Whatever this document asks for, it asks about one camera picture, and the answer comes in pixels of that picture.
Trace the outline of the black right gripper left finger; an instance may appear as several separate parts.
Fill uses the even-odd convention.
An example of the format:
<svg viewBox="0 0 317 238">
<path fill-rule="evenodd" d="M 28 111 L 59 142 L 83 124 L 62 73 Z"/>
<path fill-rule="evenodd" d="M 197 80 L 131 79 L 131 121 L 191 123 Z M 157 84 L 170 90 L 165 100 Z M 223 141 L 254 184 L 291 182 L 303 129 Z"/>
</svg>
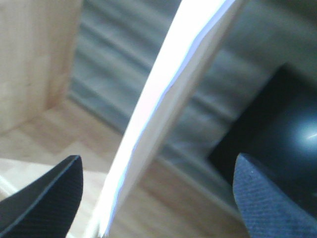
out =
<svg viewBox="0 0 317 238">
<path fill-rule="evenodd" d="M 64 238 L 82 199 L 82 159 L 72 155 L 0 203 L 2 238 Z"/>
</svg>

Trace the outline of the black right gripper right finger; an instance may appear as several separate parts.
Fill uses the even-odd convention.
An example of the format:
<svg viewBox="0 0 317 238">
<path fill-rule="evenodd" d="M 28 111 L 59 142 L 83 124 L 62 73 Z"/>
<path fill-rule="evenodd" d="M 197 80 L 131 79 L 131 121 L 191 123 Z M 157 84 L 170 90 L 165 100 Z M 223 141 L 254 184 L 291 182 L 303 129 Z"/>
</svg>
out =
<svg viewBox="0 0 317 238">
<path fill-rule="evenodd" d="M 233 193 L 250 237 L 317 236 L 317 198 L 248 154 L 237 156 Z"/>
</svg>

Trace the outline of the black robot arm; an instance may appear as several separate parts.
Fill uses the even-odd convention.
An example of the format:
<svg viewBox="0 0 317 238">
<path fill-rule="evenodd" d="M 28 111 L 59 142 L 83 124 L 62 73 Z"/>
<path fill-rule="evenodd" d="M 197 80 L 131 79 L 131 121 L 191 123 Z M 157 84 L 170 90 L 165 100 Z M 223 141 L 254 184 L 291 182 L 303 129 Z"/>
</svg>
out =
<svg viewBox="0 0 317 238">
<path fill-rule="evenodd" d="M 304 76 L 280 67 L 210 157 L 251 237 L 316 237 L 317 90 Z M 65 237 L 82 192 L 81 157 L 69 156 L 1 202 L 1 237 Z"/>
</svg>

